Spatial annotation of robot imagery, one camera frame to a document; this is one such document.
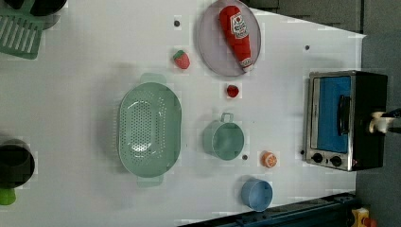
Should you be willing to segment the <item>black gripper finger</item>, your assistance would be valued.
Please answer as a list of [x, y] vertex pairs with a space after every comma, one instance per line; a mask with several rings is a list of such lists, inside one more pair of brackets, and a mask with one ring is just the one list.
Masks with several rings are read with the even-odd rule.
[[382, 117], [400, 118], [401, 108], [382, 114]]
[[399, 134], [401, 134], [401, 128], [393, 128], [393, 127], [390, 127], [390, 128], [388, 128], [388, 131], [389, 131], [389, 132], [392, 132], [392, 133], [399, 133]]

